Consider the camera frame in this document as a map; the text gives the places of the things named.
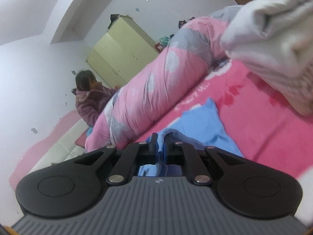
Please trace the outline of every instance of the blue towel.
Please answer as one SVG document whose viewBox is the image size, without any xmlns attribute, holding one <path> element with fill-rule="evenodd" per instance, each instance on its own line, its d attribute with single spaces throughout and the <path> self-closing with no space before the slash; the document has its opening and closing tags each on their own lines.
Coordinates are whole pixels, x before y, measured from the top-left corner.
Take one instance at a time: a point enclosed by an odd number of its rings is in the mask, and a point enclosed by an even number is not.
<svg viewBox="0 0 313 235">
<path fill-rule="evenodd" d="M 166 154 L 164 137 L 167 134 L 170 134 L 172 141 L 190 143 L 196 149 L 204 149 L 205 146 L 215 146 L 243 157 L 235 142 L 226 134 L 224 126 L 219 119 L 217 107 L 211 98 L 203 106 L 185 111 L 181 118 L 171 125 L 170 128 L 165 128 L 158 133 L 157 144 L 159 153 L 164 152 Z M 138 175 L 169 175 L 169 168 L 171 175 L 180 175 L 175 166 L 164 165 L 163 160 L 160 160 L 156 165 L 144 165 L 140 167 Z"/>
<path fill-rule="evenodd" d="M 87 130 L 87 132 L 86 132 L 86 136 L 87 136 L 87 137 L 92 133 L 92 130 L 93 130 L 93 129 L 94 129 L 93 127 L 89 127 L 89 128 L 88 128 L 88 130 Z"/>
</svg>

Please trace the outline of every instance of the pink duvet cover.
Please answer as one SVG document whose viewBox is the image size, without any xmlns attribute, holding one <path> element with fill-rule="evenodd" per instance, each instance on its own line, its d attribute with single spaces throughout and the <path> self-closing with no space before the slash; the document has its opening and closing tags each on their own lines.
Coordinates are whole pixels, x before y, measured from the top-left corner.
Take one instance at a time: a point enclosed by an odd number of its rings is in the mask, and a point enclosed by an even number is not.
<svg viewBox="0 0 313 235">
<path fill-rule="evenodd" d="M 261 78 L 233 61 L 211 73 L 149 131 L 166 128 L 182 112 L 211 97 L 227 134 L 243 155 L 298 178 L 313 165 L 313 116 L 301 117 Z"/>
</svg>

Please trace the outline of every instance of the dark hair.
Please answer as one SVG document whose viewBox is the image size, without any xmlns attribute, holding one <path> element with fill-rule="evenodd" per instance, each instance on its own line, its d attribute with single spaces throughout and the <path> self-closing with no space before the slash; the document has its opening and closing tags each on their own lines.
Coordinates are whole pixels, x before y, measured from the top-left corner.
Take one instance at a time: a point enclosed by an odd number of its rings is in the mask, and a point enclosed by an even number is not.
<svg viewBox="0 0 313 235">
<path fill-rule="evenodd" d="M 89 91 L 90 90 L 90 84 L 89 80 L 94 81 L 96 80 L 96 77 L 90 70 L 82 70 L 79 71 L 76 75 L 75 81 L 76 81 L 76 88 L 78 91 Z"/>
</svg>

